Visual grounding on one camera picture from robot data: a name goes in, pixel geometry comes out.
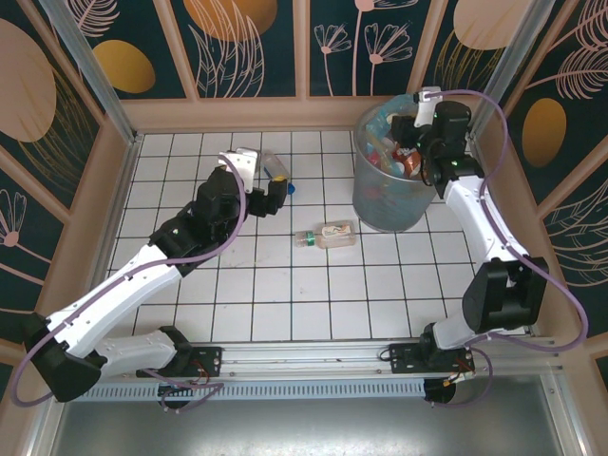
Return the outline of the clear bottle blue cap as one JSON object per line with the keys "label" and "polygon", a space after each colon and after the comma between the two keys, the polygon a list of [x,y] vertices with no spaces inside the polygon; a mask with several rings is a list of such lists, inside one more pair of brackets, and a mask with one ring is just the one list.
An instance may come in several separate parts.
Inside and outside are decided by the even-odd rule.
{"label": "clear bottle blue cap", "polygon": [[295,186],[292,184],[291,173],[277,155],[271,152],[263,152],[261,155],[261,164],[265,175],[272,181],[286,181],[287,194],[292,195],[295,192]]}

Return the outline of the tea bottle green cap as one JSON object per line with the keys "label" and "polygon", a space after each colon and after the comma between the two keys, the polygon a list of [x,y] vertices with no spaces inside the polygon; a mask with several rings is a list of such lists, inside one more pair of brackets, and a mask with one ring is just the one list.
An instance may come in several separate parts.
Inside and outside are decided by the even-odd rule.
{"label": "tea bottle green cap", "polygon": [[294,234],[294,245],[299,248],[317,247],[329,250],[352,246],[355,242],[356,229],[351,220],[327,222]]}

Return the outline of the blue plastic bin liner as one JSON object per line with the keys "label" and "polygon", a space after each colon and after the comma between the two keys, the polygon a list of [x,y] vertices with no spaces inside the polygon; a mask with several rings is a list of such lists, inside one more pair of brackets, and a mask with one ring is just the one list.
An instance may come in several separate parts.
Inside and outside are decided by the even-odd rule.
{"label": "blue plastic bin liner", "polygon": [[382,140],[389,134],[394,116],[415,117],[417,110],[418,105],[414,102],[411,94],[394,96],[376,107],[366,124],[366,133],[369,138]]}

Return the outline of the grey mesh waste bin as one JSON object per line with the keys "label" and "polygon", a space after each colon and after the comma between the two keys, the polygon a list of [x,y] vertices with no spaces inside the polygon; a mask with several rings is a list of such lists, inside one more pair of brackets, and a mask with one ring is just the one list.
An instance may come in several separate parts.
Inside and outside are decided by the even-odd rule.
{"label": "grey mesh waste bin", "polygon": [[424,215],[436,195],[420,176],[409,179],[397,161],[398,144],[390,132],[382,140],[369,138],[366,124],[378,104],[357,121],[353,132],[354,184],[352,204],[357,216],[380,232],[404,232]]}

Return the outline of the aluminium frame post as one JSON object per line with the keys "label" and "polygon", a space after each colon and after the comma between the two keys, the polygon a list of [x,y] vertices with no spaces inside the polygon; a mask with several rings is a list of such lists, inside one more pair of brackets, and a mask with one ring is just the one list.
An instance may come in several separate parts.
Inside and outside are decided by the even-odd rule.
{"label": "aluminium frame post", "polygon": [[58,37],[128,144],[135,130],[88,39],[99,39],[120,16],[118,0],[37,0]]}
{"label": "aluminium frame post", "polygon": [[533,47],[542,41],[544,29],[552,22],[551,15],[561,0],[462,0],[459,21],[465,29],[460,41],[480,51],[489,61],[473,71],[482,81],[478,94],[470,99],[476,103],[472,119],[471,139],[481,138],[494,107],[504,101],[508,88],[525,67],[524,61]]}

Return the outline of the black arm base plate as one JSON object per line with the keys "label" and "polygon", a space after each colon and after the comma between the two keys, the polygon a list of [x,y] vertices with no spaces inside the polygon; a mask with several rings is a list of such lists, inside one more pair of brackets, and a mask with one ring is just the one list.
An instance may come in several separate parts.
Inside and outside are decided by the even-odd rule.
{"label": "black arm base plate", "polygon": [[221,347],[194,347],[178,350],[167,366],[155,372],[167,378],[213,378],[219,377],[221,364]]}
{"label": "black arm base plate", "polygon": [[475,371],[471,351],[464,348],[427,351],[421,344],[404,343],[389,345],[389,363],[393,373],[442,374]]}

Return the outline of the aluminium mounting rail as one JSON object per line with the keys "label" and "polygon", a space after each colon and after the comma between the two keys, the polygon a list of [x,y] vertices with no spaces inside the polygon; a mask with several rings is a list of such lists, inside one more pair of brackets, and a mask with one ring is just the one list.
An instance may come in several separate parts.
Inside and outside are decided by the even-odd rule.
{"label": "aluminium mounting rail", "polygon": [[[313,380],[388,377],[388,340],[219,343],[218,378],[233,381]],[[487,361],[496,375],[541,374],[559,371],[563,356],[533,351],[510,341],[492,339],[474,346],[475,370],[487,374]]]}

